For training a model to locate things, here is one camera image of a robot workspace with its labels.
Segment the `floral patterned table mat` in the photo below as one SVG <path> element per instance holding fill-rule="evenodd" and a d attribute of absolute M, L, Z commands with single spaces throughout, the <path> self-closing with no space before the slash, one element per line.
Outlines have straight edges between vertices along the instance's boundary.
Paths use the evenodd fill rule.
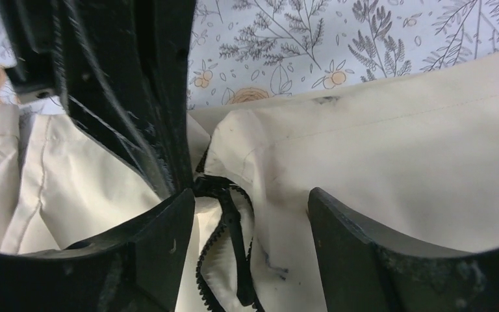
<path fill-rule="evenodd" d="M 198 1 L 188 106 L 411 75 L 499 52 L 499 1 Z M 499 90 L 499 63 L 479 88 Z"/>

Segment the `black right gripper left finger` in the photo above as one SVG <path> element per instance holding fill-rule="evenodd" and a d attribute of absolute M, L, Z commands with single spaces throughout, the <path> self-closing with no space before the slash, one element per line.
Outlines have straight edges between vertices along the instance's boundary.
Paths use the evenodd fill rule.
<path fill-rule="evenodd" d="M 186 189 L 65 250 L 0 253 L 0 311 L 173 311 L 194 206 Z"/>

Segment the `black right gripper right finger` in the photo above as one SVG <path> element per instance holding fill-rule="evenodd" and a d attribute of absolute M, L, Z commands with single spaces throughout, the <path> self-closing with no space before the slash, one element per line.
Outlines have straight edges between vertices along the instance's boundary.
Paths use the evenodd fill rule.
<path fill-rule="evenodd" d="M 318 187 L 307 212 L 328 311 L 499 311 L 499 248 L 410 237 Z"/>

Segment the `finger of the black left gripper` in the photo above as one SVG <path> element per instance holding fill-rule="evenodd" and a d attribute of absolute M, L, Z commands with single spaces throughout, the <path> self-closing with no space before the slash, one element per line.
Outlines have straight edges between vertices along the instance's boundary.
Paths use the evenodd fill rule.
<path fill-rule="evenodd" d="M 60 99 L 74 124 L 161 198 L 177 191 L 170 119 L 151 88 L 133 1 L 56 1 Z"/>
<path fill-rule="evenodd" d="M 188 54 L 195 1 L 150 1 L 153 39 L 152 84 L 164 132 L 173 189 L 191 187 L 186 134 Z"/>

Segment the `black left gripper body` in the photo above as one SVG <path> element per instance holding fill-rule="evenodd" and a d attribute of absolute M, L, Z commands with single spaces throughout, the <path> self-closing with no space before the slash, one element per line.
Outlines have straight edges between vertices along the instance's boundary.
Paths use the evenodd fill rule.
<path fill-rule="evenodd" d="M 21 103 L 58 97 L 66 104 L 60 80 L 62 31 L 67 1 L 0 1 L 0 16 L 16 64 L 7 67 L 12 89 Z"/>

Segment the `beige zip jacket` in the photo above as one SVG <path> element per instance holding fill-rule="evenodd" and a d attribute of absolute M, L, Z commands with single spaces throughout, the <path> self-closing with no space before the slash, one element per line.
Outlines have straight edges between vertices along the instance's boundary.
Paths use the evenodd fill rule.
<path fill-rule="evenodd" d="M 190 188 L 159 197 L 65 114 L 0 102 L 0 254 L 65 250 L 186 189 L 193 225 L 173 311 L 328 311 L 309 193 L 410 237 L 499 248 L 499 90 L 445 70 L 186 114 Z"/>

